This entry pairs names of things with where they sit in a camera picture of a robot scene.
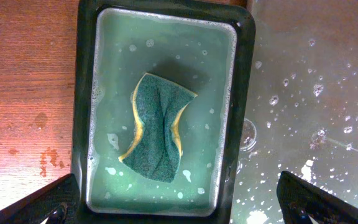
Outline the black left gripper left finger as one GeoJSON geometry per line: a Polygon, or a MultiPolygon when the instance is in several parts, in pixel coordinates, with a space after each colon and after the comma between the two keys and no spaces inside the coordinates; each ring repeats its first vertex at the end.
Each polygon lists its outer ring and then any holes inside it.
{"type": "Polygon", "coordinates": [[[0,223],[74,223],[80,190],[67,174],[0,210],[0,223]]]}

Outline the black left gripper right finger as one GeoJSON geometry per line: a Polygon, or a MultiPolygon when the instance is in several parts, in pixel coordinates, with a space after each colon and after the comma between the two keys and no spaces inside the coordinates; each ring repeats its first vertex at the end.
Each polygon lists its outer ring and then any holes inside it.
{"type": "Polygon", "coordinates": [[[276,193],[285,223],[358,223],[358,208],[289,171],[281,172],[276,193]]]}

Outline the green yellow scrub sponge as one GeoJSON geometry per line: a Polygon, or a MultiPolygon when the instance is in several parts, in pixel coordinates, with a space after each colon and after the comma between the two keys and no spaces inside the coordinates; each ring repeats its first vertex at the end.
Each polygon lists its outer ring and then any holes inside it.
{"type": "Polygon", "coordinates": [[[145,73],[132,95],[134,139],[119,161],[147,179],[172,182],[182,157],[180,118],[196,97],[175,82],[145,73]]]}

